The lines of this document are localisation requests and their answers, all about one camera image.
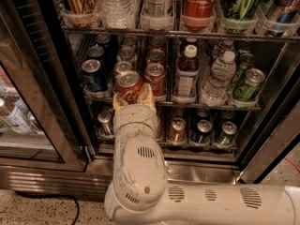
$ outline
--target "floor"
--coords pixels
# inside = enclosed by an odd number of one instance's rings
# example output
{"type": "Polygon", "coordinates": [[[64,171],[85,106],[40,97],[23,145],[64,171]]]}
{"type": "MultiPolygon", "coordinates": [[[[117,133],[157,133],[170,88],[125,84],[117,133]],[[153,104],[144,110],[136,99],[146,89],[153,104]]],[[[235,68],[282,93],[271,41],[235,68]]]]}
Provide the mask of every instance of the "floor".
{"type": "MultiPolygon", "coordinates": [[[[263,184],[300,187],[300,143],[271,171],[263,184]]],[[[76,225],[113,225],[106,216],[103,203],[78,201],[80,214],[76,225]]],[[[77,214],[74,201],[69,199],[28,199],[14,191],[0,189],[0,224],[7,225],[68,225],[77,214]]]]}

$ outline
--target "green soda can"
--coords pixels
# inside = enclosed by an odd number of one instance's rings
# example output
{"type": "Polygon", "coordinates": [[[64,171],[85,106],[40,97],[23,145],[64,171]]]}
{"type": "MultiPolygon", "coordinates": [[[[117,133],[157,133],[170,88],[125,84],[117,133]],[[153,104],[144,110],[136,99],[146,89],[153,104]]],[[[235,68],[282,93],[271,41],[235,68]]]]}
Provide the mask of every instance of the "green soda can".
{"type": "MultiPolygon", "coordinates": [[[[223,9],[224,17],[236,21],[250,21],[260,4],[261,0],[228,0],[227,6],[223,9]]],[[[226,28],[229,33],[243,33],[246,29],[226,28]]]]}
{"type": "Polygon", "coordinates": [[[215,137],[215,146],[218,148],[228,148],[233,145],[233,138],[236,134],[237,126],[233,122],[225,122],[218,130],[215,137]]]}
{"type": "Polygon", "coordinates": [[[255,56],[251,53],[242,53],[239,56],[239,68],[234,73],[234,76],[231,80],[230,88],[234,89],[237,82],[240,80],[240,78],[245,74],[245,72],[250,69],[254,68],[256,65],[256,59],[255,56]]]}
{"type": "Polygon", "coordinates": [[[240,78],[232,91],[232,97],[241,102],[253,100],[261,90],[265,75],[262,71],[251,68],[240,78]]]}

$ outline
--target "bottle cap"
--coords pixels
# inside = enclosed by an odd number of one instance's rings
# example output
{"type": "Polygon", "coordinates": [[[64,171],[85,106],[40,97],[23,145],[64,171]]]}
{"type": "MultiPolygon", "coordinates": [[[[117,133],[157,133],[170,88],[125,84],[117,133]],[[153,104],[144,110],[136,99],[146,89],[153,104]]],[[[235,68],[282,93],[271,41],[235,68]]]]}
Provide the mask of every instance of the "bottle cap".
{"type": "Polygon", "coordinates": [[[223,54],[223,60],[227,63],[231,63],[235,58],[235,54],[232,51],[226,51],[223,54]]]}
{"type": "Polygon", "coordinates": [[[223,40],[226,45],[233,45],[233,40],[223,40]]]}
{"type": "Polygon", "coordinates": [[[185,56],[194,57],[197,55],[197,47],[194,45],[187,45],[185,49],[185,56]]]}
{"type": "Polygon", "coordinates": [[[188,41],[188,42],[196,42],[197,39],[194,38],[194,37],[188,37],[188,38],[187,38],[187,41],[188,41]]]}

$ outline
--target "beverage cooler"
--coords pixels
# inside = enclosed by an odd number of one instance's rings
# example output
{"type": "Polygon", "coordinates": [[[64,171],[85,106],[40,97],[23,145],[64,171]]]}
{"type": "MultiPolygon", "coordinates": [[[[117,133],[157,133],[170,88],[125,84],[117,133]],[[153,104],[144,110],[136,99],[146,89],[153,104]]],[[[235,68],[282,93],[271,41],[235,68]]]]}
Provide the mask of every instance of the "beverage cooler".
{"type": "Polygon", "coordinates": [[[113,100],[139,102],[146,83],[171,181],[260,183],[299,143],[298,14],[279,23],[266,0],[244,0],[247,19],[232,0],[202,14],[193,0],[0,1],[0,188],[103,199],[113,100]]]}

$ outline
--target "red wire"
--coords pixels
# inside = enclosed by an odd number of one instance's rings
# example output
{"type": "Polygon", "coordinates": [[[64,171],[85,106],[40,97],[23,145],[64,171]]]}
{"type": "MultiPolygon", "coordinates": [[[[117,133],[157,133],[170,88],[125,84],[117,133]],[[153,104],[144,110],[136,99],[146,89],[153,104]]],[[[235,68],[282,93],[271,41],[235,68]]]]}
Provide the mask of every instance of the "red wire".
{"type": "Polygon", "coordinates": [[[294,166],[294,168],[300,173],[300,168],[297,166],[297,164],[293,160],[291,160],[288,157],[285,157],[284,159],[286,159],[287,161],[289,161],[294,166]]]}

